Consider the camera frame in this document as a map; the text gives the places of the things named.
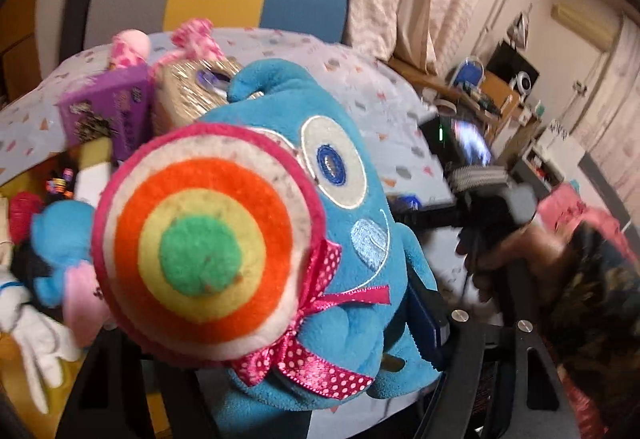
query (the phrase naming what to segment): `green circle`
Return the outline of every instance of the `green circle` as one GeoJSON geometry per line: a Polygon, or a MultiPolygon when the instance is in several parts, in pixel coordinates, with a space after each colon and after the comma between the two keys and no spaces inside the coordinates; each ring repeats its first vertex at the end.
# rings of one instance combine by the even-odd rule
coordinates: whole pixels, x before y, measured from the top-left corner
{"type": "Polygon", "coordinates": [[[205,215],[177,218],[160,242],[166,281],[186,296],[221,292],[238,276],[242,251],[233,231],[205,215]]]}

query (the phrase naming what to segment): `terrazzo pattern tablecloth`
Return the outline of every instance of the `terrazzo pattern tablecloth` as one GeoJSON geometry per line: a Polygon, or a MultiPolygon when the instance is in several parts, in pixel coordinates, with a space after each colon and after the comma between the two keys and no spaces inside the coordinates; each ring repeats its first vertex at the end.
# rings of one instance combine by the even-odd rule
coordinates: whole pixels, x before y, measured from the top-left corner
{"type": "MultiPolygon", "coordinates": [[[[327,45],[301,34],[264,29],[213,29],[223,52],[247,65],[283,58],[305,67],[353,117],[388,193],[415,194],[423,204],[451,199],[442,168],[418,131],[430,114],[412,87],[376,60],[342,45],[327,45]]],[[[150,36],[154,63],[173,46],[170,34],[150,36]]],[[[34,91],[0,112],[0,184],[65,149],[56,102],[87,77],[106,68],[109,46],[83,51],[66,60],[34,91]]],[[[443,229],[424,242],[424,251],[441,292],[457,300],[464,281],[462,259],[454,255],[457,232],[443,229]]],[[[416,394],[393,402],[363,396],[335,410],[317,411],[309,437],[348,437],[410,405],[416,394]],[[345,426],[341,416],[347,416],[345,426]]]]}

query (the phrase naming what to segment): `metal bolt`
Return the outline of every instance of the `metal bolt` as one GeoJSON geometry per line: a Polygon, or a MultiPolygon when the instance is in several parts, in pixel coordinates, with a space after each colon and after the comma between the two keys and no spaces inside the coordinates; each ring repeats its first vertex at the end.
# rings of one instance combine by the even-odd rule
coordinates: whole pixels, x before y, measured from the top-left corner
{"type": "Polygon", "coordinates": [[[530,333],[533,330],[533,325],[529,320],[519,320],[518,329],[520,329],[523,333],[530,333]]]}
{"type": "Polygon", "coordinates": [[[469,320],[469,314],[462,309],[456,309],[451,313],[451,317],[457,321],[460,322],[461,324],[463,324],[464,322],[466,322],[467,320],[469,320]]]}

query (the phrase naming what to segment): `blue panel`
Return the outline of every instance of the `blue panel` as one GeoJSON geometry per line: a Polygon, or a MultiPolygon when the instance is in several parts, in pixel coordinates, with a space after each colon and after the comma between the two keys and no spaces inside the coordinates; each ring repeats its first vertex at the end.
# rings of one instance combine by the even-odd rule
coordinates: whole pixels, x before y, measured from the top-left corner
{"type": "Polygon", "coordinates": [[[342,40],[347,0],[264,0],[260,27],[311,34],[324,42],[342,40]]]}

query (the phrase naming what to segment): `plush toy's curled horn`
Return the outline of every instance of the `plush toy's curled horn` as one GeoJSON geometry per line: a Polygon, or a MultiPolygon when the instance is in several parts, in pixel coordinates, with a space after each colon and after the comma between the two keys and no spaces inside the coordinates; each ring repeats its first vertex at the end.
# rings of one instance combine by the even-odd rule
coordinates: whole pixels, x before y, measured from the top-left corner
{"type": "Polygon", "coordinates": [[[226,93],[229,102],[241,101],[257,91],[274,94],[281,90],[296,88],[296,83],[316,83],[305,69],[298,64],[279,58],[258,60],[238,72],[226,93]]]}

